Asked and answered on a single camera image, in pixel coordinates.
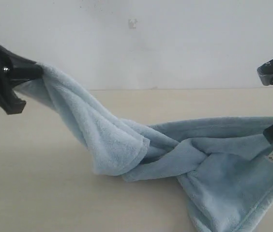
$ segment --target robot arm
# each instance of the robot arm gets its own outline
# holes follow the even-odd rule
[[[36,62],[20,57],[0,46],[0,107],[8,115],[20,114],[26,102],[13,88],[27,81],[41,78],[42,68]]]

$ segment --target white wall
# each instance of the white wall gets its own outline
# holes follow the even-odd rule
[[[273,0],[0,0],[0,23],[88,89],[261,87],[273,58]]]

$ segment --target beige table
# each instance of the beige table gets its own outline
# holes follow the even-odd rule
[[[273,89],[92,92],[144,124],[213,116],[273,116]],[[58,115],[29,101],[0,109],[0,232],[194,232],[173,179],[124,183],[95,176],[91,157]],[[273,232],[273,207],[258,232]]]

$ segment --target towel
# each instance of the towel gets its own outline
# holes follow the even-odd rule
[[[40,64],[15,90],[58,112],[93,157],[93,172],[127,182],[174,177],[197,231],[251,232],[273,204],[273,117],[217,117],[142,125],[117,118],[73,78]]]

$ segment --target towel fold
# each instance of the towel fold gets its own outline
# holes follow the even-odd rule
[[[273,203],[273,117],[202,118],[141,125],[117,118],[60,70],[16,91],[58,112],[89,150],[96,174],[125,181],[175,177],[200,232],[251,232]]]

